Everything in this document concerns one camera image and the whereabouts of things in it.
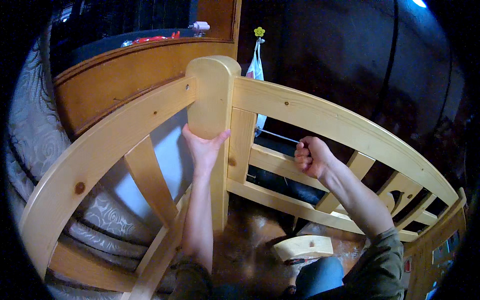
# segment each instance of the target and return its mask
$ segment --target wooden crib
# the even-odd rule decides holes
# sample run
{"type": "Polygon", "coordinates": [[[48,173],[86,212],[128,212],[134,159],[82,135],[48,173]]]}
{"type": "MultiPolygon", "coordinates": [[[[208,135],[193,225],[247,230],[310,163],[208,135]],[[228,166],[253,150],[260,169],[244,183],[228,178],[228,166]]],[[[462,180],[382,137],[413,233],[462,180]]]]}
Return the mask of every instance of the wooden crib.
{"type": "Polygon", "coordinates": [[[367,120],[321,98],[254,79],[240,77],[240,66],[229,57],[194,59],[185,77],[159,87],[115,110],[82,134],[48,170],[22,215],[20,231],[41,277],[47,268],[81,283],[124,292],[122,299],[151,299],[180,243],[189,190],[175,205],[158,165],[149,133],[187,108],[191,131],[210,139],[231,128],[220,149],[211,180],[215,230],[227,222],[228,193],[334,228],[362,233],[337,199],[317,180],[299,172],[293,158],[253,143],[257,114],[267,115],[355,150],[348,166],[363,178],[375,160],[395,172],[378,192],[395,216],[420,192],[426,197],[396,222],[402,241],[411,242],[445,224],[466,198],[408,144],[367,120]],[[113,267],[73,245],[58,242],[68,219],[86,194],[120,159],[126,163],[142,195],[163,223],[134,273],[113,267]],[[246,181],[253,165],[326,191],[313,206],[246,181]],[[391,191],[400,191],[395,202],[391,191]],[[438,217],[425,209],[436,198],[448,208],[438,217]],[[422,232],[404,230],[410,222],[428,225],[422,232]]]}

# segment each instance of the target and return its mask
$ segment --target sleeve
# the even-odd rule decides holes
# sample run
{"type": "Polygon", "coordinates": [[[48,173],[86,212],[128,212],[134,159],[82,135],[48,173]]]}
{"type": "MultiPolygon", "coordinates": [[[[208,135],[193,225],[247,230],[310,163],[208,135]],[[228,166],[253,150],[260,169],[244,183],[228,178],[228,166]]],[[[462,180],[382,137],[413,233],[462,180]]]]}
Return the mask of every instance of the sleeve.
{"type": "Polygon", "coordinates": [[[201,264],[186,258],[175,265],[177,268],[176,286],[169,300],[207,300],[212,294],[212,277],[201,264]]]}
{"type": "Polygon", "coordinates": [[[344,285],[312,299],[403,299],[403,244],[395,228],[379,234],[343,278],[344,285]]]}

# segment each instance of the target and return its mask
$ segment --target red object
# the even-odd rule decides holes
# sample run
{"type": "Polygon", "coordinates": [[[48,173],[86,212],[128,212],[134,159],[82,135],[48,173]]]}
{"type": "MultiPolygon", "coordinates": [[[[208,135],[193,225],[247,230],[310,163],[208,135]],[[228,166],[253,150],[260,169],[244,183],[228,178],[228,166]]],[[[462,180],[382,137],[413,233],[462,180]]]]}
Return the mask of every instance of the red object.
{"type": "Polygon", "coordinates": [[[136,40],[134,40],[132,43],[133,44],[141,44],[149,41],[159,41],[162,39],[170,39],[170,38],[179,38],[180,37],[180,31],[177,31],[177,33],[172,32],[171,37],[165,37],[165,36],[152,36],[152,37],[141,37],[136,40]]]}

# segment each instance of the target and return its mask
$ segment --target floor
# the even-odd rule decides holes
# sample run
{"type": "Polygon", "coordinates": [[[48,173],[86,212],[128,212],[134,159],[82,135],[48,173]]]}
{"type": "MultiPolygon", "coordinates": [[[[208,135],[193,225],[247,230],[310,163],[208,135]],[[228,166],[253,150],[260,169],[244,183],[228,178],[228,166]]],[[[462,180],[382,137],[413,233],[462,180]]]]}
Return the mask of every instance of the floor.
{"type": "MultiPolygon", "coordinates": [[[[282,265],[270,249],[293,237],[295,223],[293,216],[231,194],[227,226],[214,237],[214,285],[235,284],[267,299],[279,296],[298,270],[282,265]]],[[[365,244],[362,235],[311,222],[300,234],[331,237],[334,256],[342,262],[345,274],[365,244]]]]}

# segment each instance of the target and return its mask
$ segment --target white plastic bag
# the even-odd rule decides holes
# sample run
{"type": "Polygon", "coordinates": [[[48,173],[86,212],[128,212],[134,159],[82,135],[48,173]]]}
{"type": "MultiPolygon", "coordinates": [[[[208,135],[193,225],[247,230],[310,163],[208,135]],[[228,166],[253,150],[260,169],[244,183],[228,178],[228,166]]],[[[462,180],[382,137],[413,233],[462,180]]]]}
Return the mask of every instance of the white plastic bag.
{"type": "MultiPolygon", "coordinates": [[[[255,51],[253,52],[253,59],[250,64],[250,67],[248,67],[247,74],[245,75],[245,77],[258,79],[258,80],[264,79],[264,70],[262,68],[262,60],[260,58],[260,44],[263,42],[264,42],[263,39],[261,38],[257,39],[257,43],[255,45],[255,51]]],[[[266,120],[267,120],[267,116],[258,114],[256,127],[263,129],[266,120]]],[[[258,136],[260,132],[261,131],[257,131],[255,133],[255,136],[258,136]]]]}

